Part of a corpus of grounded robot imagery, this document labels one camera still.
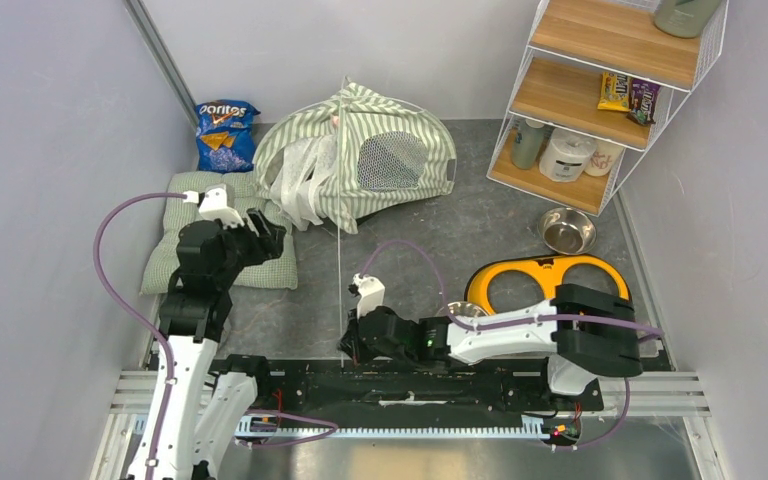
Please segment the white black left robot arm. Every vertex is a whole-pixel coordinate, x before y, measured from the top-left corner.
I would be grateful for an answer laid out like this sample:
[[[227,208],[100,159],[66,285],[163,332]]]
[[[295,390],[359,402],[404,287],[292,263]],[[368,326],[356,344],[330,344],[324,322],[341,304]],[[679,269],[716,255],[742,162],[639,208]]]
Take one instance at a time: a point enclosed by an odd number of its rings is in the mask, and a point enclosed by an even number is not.
[[[158,379],[129,479],[214,479],[246,410],[274,393],[262,356],[215,359],[232,309],[230,289],[246,267],[279,258],[286,231],[258,210],[233,227],[183,227],[159,309]]]

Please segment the green striped pet tent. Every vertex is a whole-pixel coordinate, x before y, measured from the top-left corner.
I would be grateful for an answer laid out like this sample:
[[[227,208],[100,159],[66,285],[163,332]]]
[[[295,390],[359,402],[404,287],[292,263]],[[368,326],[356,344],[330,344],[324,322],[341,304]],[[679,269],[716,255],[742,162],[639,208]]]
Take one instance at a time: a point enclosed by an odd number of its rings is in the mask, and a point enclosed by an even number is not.
[[[442,121],[346,80],[277,122],[254,155],[256,193],[300,230],[330,221],[355,234],[381,210],[448,195],[457,153]]]

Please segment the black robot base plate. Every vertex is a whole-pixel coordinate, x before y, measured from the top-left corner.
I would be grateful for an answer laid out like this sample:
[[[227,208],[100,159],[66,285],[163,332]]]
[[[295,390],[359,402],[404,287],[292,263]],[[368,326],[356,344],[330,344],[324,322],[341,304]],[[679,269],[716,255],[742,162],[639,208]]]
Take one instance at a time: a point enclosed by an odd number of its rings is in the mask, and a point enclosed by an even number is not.
[[[601,411],[600,384],[590,382],[582,394],[563,397],[549,392],[543,360],[488,360],[475,366],[419,371],[393,361],[355,365],[348,359],[270,359],[270,376],[259,403],[267,405],[282,392],[283,408],[313,412],[327,406],[372,407],[425,405],[483,407],[508,412]]]

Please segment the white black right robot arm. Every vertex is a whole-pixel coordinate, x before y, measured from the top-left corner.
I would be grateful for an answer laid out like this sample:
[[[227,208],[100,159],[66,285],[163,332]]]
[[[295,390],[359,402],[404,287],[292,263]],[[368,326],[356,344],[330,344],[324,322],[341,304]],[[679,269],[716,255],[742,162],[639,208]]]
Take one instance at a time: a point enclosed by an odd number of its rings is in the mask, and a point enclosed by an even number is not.
[[[375,284],[356,290],[338,348],[354,363],[387,358],[415,371],[444,371],[485,360],[537,353],[546,357],[537,382],[539,400],[561,409],[598,377],[640,375],[633,304],[619,296],[562,284],[554,297],[510,312],[469,317],[446,313],[409,320],[383,303]]]

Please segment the thin white tent pole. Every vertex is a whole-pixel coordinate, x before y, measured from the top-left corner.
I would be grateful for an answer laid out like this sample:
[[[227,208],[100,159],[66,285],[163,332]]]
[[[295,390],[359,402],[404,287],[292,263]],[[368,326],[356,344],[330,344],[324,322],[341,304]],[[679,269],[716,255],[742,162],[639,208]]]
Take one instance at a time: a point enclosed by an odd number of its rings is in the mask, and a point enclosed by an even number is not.
[[[337,167],[336,167],[336,187],[335,187],[335,193],[336,193],[336,202],[338,207],[338,220],[335,222],[335,228],[336,228],[336,234],[337,234],[337,242],[336,242],[336,267],[337,267],[337,294],[338,294],[338,301],[337,301],[337,307],[338,307],[338,314],[337,314],[337,346],[336,346],[336,352],[338,354],[340,367],[343,368],[345,366],[345,354],[341,350],[341,340],[342,336],[344,334],[345,330],[345,313],[343,309],[343,268],[342,268],[342,154],[343,154],[343,144],[344,144],[344,138],[343,138],[343,117],[345,112],[345,105],[347,102],[347,95],[346,95],[346,89],[351,85],[352,79],[351,76],[348,74],[345,74],[342,78],[340,90],[338,92],[339,100],[338,100],[338,107],[337,107],[337,113],[334,117],[334,126],[335,126],[335,133],[336,133],[336,139],[337,139]]]

